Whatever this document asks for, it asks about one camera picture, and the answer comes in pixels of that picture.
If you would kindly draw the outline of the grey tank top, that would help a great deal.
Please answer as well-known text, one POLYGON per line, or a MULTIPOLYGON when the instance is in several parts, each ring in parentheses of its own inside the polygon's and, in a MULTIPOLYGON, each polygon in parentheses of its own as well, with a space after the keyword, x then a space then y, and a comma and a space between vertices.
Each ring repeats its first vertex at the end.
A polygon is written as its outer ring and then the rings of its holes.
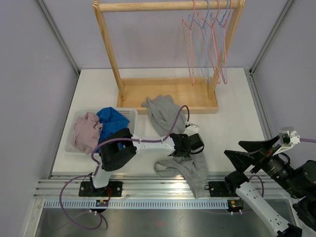
MULTIPOLYGON (((181 106, 175 104, 170 95, 159 95, 154 99, 147 97, 142 107, 159 136, 166 136, 171 130, 183 134, 190 120, 190 116, 180 111, 181 106)), ((194 198, 205 197, 203 183, 207 180, 208 170, 203 155, 159 160, 154 164, 154 171, 161 177, 182 175, 194 198)))

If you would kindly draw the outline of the blue tank top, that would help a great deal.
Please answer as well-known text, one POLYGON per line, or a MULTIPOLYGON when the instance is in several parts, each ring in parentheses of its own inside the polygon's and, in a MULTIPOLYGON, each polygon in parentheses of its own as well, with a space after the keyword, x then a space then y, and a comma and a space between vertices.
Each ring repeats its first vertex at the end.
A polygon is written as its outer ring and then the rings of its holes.
POLYGON ((96 115, 103 125, 98 141, 99 144, 119 130, 127 128, 130 123, 129 119, 112 107, 103 108, 96 115))

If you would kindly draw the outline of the mauve tank top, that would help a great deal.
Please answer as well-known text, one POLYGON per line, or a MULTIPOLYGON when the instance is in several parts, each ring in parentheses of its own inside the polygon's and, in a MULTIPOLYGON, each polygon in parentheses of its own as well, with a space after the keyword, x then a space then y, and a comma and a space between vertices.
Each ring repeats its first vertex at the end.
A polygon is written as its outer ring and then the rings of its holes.
POLYGON ((103 124, 94 113, 87 112, 83 117, 77 117, 73 126, 75 134, 72 145, 80 152, 90 154, 98 145, 102 128, 103 124))

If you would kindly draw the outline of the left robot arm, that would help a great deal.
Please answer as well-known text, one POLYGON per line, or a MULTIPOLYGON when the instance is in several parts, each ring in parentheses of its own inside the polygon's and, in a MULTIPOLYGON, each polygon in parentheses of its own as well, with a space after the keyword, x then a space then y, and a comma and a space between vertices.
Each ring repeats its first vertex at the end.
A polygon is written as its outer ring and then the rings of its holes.
POLYGON ((142 153, 189 158, 203 149, 204 142, 196 131, 188 134, 170 132, 162 137, 141 137, 133 135, 128 128, 121 129, 91 152, 91 158, 94 159, 94 154, 97 153, 100 161, 96 161, 97 168, 92 174, 89 190, 97 197, 102 196, 107 190, 112 173, 142 153))

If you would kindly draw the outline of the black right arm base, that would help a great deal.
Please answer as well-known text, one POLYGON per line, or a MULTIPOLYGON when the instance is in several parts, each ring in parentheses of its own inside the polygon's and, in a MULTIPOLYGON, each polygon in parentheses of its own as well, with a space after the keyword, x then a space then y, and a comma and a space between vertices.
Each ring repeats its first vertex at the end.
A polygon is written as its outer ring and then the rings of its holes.
POLYGON ((240 188, 241 184, 245 182, 249 182, 247 176, 234 171, 227 175, 223 181, 210 181, 208 190, 213 198, 237 197, 236 189, 240 188))

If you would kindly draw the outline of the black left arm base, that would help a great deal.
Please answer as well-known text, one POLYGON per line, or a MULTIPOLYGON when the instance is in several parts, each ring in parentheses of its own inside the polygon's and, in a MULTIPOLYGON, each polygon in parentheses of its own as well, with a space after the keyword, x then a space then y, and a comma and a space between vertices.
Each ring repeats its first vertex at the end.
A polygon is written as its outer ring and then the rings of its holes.
POLYGON ((121 197, 122 182, 110 181, 106 187, 95 188, 90 181, 82 181, 79 188, 79 197, 121 197))

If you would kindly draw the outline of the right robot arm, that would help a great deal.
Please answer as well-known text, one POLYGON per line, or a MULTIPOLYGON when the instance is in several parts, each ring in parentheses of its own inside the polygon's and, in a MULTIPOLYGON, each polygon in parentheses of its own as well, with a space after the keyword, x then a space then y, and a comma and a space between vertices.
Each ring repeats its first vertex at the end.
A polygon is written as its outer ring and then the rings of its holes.
POLYGON ((308 160, 294 169, 290 159, 283 161, 278 150, 280 137, 265 141, 239 141, 244 149, 225 150, 224 154, 235 167, 235 171, 225 177, 224 190, 228 195, 237 195, 244 200, 266 225, 274 237, 305 237, 316 230, 316 162, 308 160), (279 215, 255 190, 250 179, 244 174, 252 166, 251 173, 263 170, 277 182, 291 198, 298 199, 292 207, 303 222, 304 229, 290 224, 279 215))

